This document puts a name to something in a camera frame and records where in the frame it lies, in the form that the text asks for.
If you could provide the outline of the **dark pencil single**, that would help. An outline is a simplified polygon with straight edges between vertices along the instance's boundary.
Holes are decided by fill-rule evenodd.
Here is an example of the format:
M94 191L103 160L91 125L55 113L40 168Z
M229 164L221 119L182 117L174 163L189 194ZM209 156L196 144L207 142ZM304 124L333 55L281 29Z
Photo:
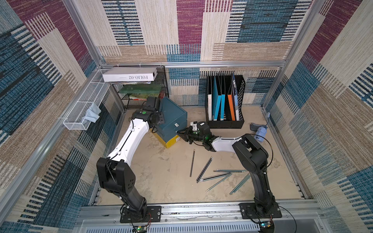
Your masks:
M194 158L195 158L195 149L193 149L193 154L192 154L192 160L191 160L191 167L190 167L189 177L192 177L192 173L193 173L193 165L194 165Z

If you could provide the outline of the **yellow bottom drawer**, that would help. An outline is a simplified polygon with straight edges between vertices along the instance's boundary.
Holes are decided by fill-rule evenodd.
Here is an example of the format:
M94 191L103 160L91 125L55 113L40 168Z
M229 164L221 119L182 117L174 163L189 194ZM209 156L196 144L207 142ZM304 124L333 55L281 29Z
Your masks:
M157 133L155 133L154 136L167 149L170 148L171 146L173 146L177 141L180 140L180 137L178 135L176 135L175 137L173 137L169 141L164 141Z

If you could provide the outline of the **teal drawer cabinet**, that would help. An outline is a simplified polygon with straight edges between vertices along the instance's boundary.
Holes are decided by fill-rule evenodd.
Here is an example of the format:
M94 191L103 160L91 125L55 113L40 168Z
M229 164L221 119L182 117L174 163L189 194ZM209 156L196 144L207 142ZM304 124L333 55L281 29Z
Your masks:
M156 125L157 133L164 141L169 141L177 135L177 131L187 127L187 111L168 97L161 100L160 110L164 114L165 123Z

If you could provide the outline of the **dark pencil bundle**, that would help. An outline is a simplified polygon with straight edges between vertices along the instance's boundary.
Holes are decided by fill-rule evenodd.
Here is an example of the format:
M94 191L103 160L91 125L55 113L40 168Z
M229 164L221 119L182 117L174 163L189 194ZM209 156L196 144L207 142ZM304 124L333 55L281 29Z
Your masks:
M206 165L204 166L204 168L202 169L201 173L199 174L198 178L196 179L196 183L199 183L200 180L202 179L202 176L204 175L204 173L206 172L206 170L208 169L209 165L211 164L213 160L213 157L210 157L209 160L207 161Z

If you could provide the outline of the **teal pencil pair horizontal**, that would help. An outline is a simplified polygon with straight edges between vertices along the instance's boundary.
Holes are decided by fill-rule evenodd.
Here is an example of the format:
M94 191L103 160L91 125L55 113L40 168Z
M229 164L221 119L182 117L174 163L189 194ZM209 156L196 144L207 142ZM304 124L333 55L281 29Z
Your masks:
M247 172L247 170L224 170L224 169L216 169L213 170L214 172L225 172L225 173L244 173Z

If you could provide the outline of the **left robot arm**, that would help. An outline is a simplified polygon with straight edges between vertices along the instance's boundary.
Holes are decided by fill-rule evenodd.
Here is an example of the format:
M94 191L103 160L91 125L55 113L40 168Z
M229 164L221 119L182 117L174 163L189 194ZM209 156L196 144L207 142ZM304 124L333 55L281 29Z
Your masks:
M121 199L120 213L131 219L146 220L150 215L146 198L135 187L136 176L131 162L143 137L163 120L160 99L148 97L145 105L129 118L128 129L118 145L107 158L100 158L96 164L100 188Z

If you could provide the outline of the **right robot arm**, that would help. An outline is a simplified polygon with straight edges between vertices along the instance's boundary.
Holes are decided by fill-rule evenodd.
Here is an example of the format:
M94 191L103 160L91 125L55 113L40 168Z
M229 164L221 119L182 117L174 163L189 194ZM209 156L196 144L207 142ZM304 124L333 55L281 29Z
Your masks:
M254 201L240 204L243 219L282 217L268 180L268 152L251 134L236 138L215 136L209 125L201 121L193 122L191 126L177 131L177 135L189 144L201 142L208 151L227 151L237 155L242 166L249 172L254 187Z

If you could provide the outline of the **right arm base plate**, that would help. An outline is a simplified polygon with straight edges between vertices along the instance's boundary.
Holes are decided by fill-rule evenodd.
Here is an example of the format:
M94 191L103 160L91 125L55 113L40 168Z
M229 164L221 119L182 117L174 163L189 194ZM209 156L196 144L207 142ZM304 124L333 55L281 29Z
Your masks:
M239 208L243 219L282 218L278 203L274 203L269 209L255 203L240 203Z

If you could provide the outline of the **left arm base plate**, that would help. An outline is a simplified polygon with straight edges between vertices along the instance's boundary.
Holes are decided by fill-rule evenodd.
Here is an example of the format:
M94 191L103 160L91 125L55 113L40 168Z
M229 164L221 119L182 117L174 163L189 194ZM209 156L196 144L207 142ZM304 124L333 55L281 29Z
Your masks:
M135 211L133 208L123 207L120 210L120 223L153 223L160 222L162 214L162 206L148 205L140 211Z

